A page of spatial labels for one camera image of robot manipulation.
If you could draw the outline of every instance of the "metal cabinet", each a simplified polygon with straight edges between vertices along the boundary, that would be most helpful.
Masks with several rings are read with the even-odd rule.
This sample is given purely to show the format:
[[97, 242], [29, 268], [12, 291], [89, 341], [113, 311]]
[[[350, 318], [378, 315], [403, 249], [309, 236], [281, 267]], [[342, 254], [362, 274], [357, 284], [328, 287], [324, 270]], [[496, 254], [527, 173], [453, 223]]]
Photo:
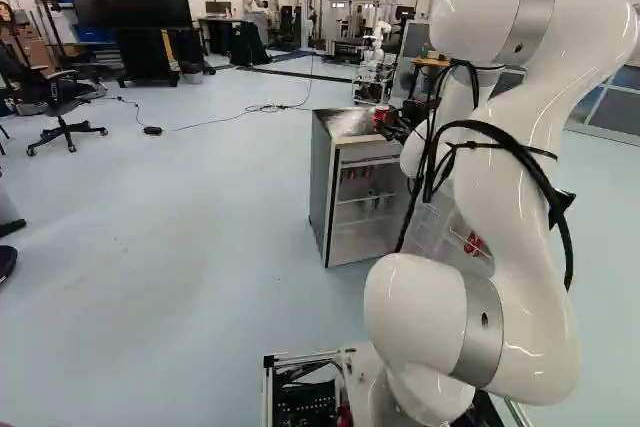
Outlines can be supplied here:
[[397, 142], [375, 133], [373, 109], [312, 115], [309, 222], [325, 267], [395, 247], [409, 193]]

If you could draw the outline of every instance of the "cabinet shelf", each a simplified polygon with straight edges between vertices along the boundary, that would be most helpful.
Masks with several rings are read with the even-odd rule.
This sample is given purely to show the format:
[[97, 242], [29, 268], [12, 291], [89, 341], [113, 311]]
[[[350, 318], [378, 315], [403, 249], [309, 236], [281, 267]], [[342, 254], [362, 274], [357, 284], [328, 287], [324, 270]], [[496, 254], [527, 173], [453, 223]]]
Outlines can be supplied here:
[[397, 195], [397, 193], [395, 192], [391, 192], [388, 194], [380, 194], [380, 195], [372, 195], [369, 197], [361, 197], [359, 199], [348, 199], [348, 200], [339, 200], [336, 204], [337, 205], [343, 205], [343, 204], [351, 204], [353, 202], [366, 202], [368, 200], [376, 200], [376, 199], [385, 199], [387, 197], [395, 197]]

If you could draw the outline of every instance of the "table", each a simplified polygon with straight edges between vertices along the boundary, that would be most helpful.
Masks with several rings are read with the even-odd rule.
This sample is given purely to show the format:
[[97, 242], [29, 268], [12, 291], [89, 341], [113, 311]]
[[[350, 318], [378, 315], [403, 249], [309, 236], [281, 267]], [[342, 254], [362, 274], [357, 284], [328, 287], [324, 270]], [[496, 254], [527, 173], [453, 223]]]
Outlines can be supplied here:
[[198, 24], [203, 27], [203, 32], [208, 34], [208, 39], [203, 36], [203, 41], [209, 41], [209, 51], [203, 42], [205, 52], [207, 54], [227, 55], [231, 51], [231, 36], [233, 24], [243, 22], [243, 19], [226, 19], [220, 17], [200, 17], [197, 19]]
[[451, 65], [451, 61], [449, 60], [422, 59], [420, 57], [411, 59], [411, 63], [413, 64], [414, 69], [413, 69], [413, 80], [411, 81], [411, 88], [409, 89], [410, 99], [413, 98], [413, 92], [416, 89], [416, 83], [418, 82], [418, 75], [420, 75], [420, 70], [423, 67], [427, 67], [429, 70], [427, 74], [427, 78], [429, 79], [429, 83], [431, 84], [432, 82], [435, 82], [436, 75], [438, 75], [438, 71], [441, 68], [449, 67], [449, 65]]

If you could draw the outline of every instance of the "wooden tabletop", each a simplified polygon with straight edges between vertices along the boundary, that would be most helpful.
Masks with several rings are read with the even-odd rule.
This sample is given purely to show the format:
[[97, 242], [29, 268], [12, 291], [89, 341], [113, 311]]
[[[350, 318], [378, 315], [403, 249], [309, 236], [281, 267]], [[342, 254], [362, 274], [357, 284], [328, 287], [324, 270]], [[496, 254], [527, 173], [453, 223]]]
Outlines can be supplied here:
[[427, 65], [435, 66], [435, 67], [449, 67], [451, 64], [448, 60], [437, 60], [437, 59], [421, 59], [420, 57], [416, 57], [415, 59], [411, 59], [411, 63], [414, 65], [418, 65], [420, 67], [424, 67]]

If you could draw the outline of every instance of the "glass panel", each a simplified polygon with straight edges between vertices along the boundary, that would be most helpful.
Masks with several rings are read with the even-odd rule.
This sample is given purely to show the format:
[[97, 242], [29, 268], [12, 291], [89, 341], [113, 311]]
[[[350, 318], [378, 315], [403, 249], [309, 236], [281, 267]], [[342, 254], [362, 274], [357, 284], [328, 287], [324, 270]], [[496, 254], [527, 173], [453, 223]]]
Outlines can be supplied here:
[[609, 89], [589, 125], [640, 136], [640, 94]]
[[506, 92], [507, 90], [511, 90], [514, 87], [517, 87], [524, 80], [524, 74], [514, 74], [511, 72], [504, 72], [500, 78], [498, 79], [498, 83], [493, 88], [493, 92], [489, 98], [493, 98], [498, 94]]
[[640, 67], [622, 66], [611, 83], [619, 87], [640, 90]]
[[584, 98], [578, 102], [575, 106], [571, 114], [569, 115], [569, 122], [577, 122], [579, 124], [584, 124], [589, 117], [589, 114], [593, 110], [593, 107], [596, 104], [596, 101], [600, 97], [600, 93], [602, 92], [602, 87], [596, 87]]

